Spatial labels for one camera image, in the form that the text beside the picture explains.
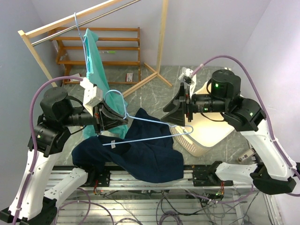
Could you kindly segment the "light blue wire hanger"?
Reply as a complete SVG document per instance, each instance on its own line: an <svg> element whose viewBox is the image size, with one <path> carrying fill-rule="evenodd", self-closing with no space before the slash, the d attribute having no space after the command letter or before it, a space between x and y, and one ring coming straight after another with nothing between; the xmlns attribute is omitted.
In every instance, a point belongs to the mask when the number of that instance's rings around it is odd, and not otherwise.
<svg viewBox="0 0 300 225"><path fill-rule="evenodd" d="M121 118L123 119L132 119L132 126L130 127L129 134L127 137L121 142L112 142L106 143L106 146L113 146L117 144L125 144L125 143L134 143L134 142L142 142L142 141L152 141L164 138L173 138L177 136L189 135L194 132L194 127L188 125L187 127L190 130L186 130L183 133L179 134L171 134L171 128L177 128L177 125L171 125L166 122L161 122L154 117L146 114L146 118L140 118L136 116L131 116L127 111L127 103L124 99L123 94L118 90L109 90L105 93L103 99L106 99L108 95L111 93L118 94L122 100L123 111L121 114Z"/></svg>

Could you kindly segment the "navy blue t shirt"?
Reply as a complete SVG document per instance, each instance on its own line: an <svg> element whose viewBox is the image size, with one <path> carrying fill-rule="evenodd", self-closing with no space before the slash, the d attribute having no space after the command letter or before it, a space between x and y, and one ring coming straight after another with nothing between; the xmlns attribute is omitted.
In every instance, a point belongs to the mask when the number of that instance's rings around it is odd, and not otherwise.
<svg viewBox="0 0 300 225"><path fill-rule="evenodd" d="M140 108L135 116L146 118L146 114ZM72 150L73 165L84 169L94 167L101 173L106 163L113 162L134 178L150 183L165 183L183 178L184 159L181 152L173 149L173 138L105 145L124 139L98 135L82 141Z"/></svg>

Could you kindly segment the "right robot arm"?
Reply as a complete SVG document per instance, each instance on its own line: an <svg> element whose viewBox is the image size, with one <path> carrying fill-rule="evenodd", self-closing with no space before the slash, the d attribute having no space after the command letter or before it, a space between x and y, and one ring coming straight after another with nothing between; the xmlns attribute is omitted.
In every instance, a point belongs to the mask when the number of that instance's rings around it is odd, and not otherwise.
<svg viewBox="0 0 300 225"><path fill-rule="evenodd" d="M183 68L180 89L164 107L163 122L185 127L196 113L219 113L223 121L241 133L261 158L260 163L235 165L214 162L205 183L219 185L223 181L239 181L254 185L269 195L291 194L300 165L293 161L271 135L267 113L262 104L240 94L241 79L232 71L220 69L212 74L210 92L195 94L192 70Z"/></svg>

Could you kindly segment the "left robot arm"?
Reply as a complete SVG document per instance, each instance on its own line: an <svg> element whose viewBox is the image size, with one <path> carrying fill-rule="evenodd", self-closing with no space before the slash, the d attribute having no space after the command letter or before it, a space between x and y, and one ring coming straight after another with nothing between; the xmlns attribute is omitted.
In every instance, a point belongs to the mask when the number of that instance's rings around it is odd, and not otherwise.
<svg viewBox="0 0 300 225"><path fill-rule="evenodd" d="M71 136L70 127L92 125L97 133L127 124L123 114L110 108L102 91L85 90L86 104L73 107L74 98L63 87L50 88L40 102L42 115L31 127L25 172L11 205L0 212L8 224L49 225L62 203L81 185L91 186L93 171L75 168L54 187L47 189L53 167Z"/></svg>

